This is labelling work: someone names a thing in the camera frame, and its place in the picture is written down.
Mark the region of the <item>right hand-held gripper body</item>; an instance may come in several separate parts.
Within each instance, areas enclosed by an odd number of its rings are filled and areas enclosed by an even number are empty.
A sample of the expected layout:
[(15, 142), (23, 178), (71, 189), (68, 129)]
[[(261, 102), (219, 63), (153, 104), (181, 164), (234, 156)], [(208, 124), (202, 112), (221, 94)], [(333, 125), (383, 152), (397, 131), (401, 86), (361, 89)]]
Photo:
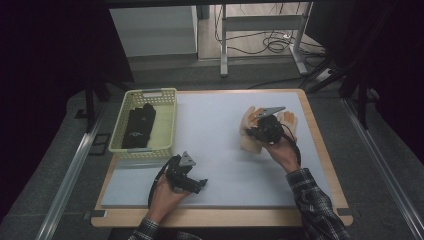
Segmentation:
[(259, 126), (253, 127), (256, 139), (267, 143), (277, 143), (284, 133), (282, 124), (278, 121), (276, 113), (284, 110), (285, 107), (259, 108), (253, 113), (253, 120), (259, 120)]

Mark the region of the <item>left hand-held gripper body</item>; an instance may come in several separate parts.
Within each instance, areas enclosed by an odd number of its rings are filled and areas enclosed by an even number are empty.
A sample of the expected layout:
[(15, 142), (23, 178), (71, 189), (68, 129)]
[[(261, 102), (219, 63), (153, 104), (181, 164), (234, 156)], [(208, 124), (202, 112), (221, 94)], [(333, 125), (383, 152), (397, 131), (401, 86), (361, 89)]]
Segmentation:
[(193, 180), (187, 174), (196, 165), (195, 161), (187, 152), (182, 155), (171, 157), (166, 168), (166, 178), (170, 183), (171, 189), (175, 192), (188, 191), (192, 193), (192, 189), (200, 187), (199, 181)]

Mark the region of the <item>beige glove orange fingertips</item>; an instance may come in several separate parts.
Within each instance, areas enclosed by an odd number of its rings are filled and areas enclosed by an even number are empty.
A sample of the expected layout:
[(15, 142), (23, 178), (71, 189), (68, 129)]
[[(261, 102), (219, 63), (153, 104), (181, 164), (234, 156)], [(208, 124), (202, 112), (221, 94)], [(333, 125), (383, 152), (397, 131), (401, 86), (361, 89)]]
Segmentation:
[(239, 125), (240, 148), (253, 154), (260, 154), (262, 151), (262, 144), (247, 133), (251, 127), (255, 126), (255, 124), (251, 121), (251, 115), (255, 112), (255, 110), (255, 106), (250, 106), (241, 119)]
[(298, 119), (293, 112), (282, 111), (277, 114), (278, 121), (282, 124), (284, 132), (292, 140), (297, 141), (296, 129)]

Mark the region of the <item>yellow-green plastic basket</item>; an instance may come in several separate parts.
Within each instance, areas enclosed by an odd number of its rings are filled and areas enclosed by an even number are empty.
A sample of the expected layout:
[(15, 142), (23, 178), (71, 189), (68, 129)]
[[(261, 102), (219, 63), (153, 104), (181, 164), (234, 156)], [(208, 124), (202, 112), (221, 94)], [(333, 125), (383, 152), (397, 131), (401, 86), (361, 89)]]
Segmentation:
[[(173, 155), (174, 129), (177, 112), (175, 88), (138, 89), (124, 95), (114, 126), (109, 151), (121, 159), (165, 159)], [(146, 148), (124, 149), (122, 141), (128, 123), (129, 112), (150, 103), (156, 110), (156, 118)]]

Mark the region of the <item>person's left hand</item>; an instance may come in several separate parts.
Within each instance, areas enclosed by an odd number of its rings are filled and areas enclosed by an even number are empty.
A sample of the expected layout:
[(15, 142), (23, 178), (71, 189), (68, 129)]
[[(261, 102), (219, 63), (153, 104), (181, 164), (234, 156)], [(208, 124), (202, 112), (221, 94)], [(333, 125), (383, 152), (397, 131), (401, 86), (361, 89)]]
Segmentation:
[(145, 217), (159, 224), (177, 205), (190, 193), (187, 191), (175, 192), (165, 175), (162, 175), (155, 187), (151, 205)]

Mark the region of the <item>person's right hand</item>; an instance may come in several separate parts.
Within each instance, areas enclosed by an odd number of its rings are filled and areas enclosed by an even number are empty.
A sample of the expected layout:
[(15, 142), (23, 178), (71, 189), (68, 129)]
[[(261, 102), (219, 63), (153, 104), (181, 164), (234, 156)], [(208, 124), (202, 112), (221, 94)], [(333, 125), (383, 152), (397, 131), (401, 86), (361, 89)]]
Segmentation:
[(295, 150), (286, 139), (282, 138), (278, 143), (274, 144), (263, 143), (262, 146), (287, 174), (301, 168)]

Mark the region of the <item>white table mat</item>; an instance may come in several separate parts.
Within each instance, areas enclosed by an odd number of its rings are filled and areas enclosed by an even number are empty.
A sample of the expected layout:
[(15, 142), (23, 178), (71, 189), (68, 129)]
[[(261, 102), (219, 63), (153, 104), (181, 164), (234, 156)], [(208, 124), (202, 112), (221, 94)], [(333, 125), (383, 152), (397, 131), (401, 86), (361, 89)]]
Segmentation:
[[(184, 200), (184, 206), (294, 207), (293, 194), (282, 168), (267, 152), (252, 154), (240, 148), (239, 123), (250, 106), (284, 106), (295, 114), (298, 119), (296, 137), (301, 150), (301, 163), (311, 171), (324, 192), (330, 190), (298, 92), (177, 92), (176, 97), (172, 156), (187, 152), (196, 163), (190, 177), (208, 179), (199, 194)], [(146, 206), (152, 182), (170, 157), (117, 158), (117, 165), (101, 200), (102, 206)]]

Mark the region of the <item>black gloves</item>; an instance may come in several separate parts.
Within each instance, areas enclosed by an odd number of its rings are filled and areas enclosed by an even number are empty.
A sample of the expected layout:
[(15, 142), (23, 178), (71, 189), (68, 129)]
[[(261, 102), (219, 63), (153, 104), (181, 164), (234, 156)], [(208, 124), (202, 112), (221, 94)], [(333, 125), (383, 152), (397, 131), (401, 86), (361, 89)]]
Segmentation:
[(156, 110), (150, 103), (129, 112), (129, 118), (122, 141), (124, 149), (146, 148), (156, 118)]

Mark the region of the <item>black tripod stand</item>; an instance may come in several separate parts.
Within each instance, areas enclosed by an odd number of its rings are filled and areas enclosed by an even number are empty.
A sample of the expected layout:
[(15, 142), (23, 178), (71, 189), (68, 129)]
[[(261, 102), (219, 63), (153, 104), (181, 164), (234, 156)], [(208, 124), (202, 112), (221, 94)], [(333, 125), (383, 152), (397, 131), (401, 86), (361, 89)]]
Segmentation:
[(321, 82), (315, 84), (314, 86), (307, 87), (307, 84), (311, 81), (314, 81), (318, 76), (327, 68), (333, 61), (332, 57), (328, 57), (323, 62), (321, 62), (300, 84), (300, 88), (303, 89), (306, 93), (315, 93), (324, 87), (344, 78), (338, 94), (341, 98), (351, 98), (353, 93), (357, 91), (357, 100), (356, 100), (356, 111), (357, 119), (359, 120), (362, 127), (367, 130), (366, 122), (366, 105), (368, 103), (367, 97), (367, 83), (366, 77), (364, 75), (364, 58), (356, 57), (352, 60), (347, 66), (337, 70), (334, 74), (331, 74), (329, 77), (325, 78)]

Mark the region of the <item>white cabinet panel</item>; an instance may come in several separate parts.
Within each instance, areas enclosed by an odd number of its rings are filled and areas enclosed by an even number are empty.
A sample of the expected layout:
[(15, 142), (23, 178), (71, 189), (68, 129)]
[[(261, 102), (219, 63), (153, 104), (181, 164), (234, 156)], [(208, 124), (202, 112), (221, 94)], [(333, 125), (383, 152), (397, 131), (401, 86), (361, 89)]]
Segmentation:
[(110, 14), (127, 57), (197, 52), (194, 6), (111, 9)]

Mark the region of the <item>small black frame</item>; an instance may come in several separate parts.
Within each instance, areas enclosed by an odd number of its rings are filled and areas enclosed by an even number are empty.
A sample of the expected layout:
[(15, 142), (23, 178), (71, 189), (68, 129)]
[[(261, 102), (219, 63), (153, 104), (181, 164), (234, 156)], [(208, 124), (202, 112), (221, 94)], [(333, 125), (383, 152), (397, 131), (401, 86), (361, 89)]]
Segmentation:
[(88, 155), (103, 156), (108, 148), (110, 133), (99, 133), (95, 136)]

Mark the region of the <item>white desk frame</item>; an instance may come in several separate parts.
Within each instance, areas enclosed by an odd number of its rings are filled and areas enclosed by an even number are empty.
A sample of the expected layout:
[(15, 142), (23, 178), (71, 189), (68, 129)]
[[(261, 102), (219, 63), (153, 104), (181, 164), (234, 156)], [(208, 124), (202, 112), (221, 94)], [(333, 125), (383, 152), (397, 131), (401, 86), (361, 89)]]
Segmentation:
[(221, 55), (220, 75), (228, 76), (227, 38), (228, 32), (260, 31), (260, 30), (296, 30), (297, 35), (293, 44), (289, 45), (290, 52), (301, 75), (307, 74), (307, 68), (300, 55), (300, 43), (309, 18), (311, 2), (307, 2), (301, 15), (274, 16), (234, 16), (228, 17), (226, 5), (222, 5), (221, 19)]

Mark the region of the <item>metal floor rail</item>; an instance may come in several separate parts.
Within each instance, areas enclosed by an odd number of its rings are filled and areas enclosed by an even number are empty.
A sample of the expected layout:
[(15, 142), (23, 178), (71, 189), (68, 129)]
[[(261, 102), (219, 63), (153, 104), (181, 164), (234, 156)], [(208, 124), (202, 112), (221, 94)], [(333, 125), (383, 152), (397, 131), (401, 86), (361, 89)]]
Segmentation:
[(383, 182), (389, 190), (390, 195), (396, 203), (407, 226), (412, 232), (414, 239), (424, 240), (424, 221), (418, 213), (418, 210), (394, 176), (370, 132), (366, 130), (363, 124), (358, 120), (357, 110), (355, 109), (354, 104), (350, 100), (346, 99), (342, 99), (341, 102), (347, 109), (348, 115), (356, 131), (358, 132), (359, 137), (371, 155), (372, 161), (376, 165), (376, 168), (380, 173)]
[(52, 204), (40, 226), (35, 240), (53, 239), (60, 219), (64, 213), (66, 205), (78, 180), (79, 174), (90, 152), (95, 136), (97, 135), (98, 129), (102, 123), (102, 118), (105, 109), (105, 105), (101, 105), (99, 107), (95, 114), (96, 120), (94, 121), (93, 126), (88, 132), (83, 135), (79, 146), (72, 158), (72, 161), (68, 167), (68, 170), (60, 184), (60, 187), (56, 192)]

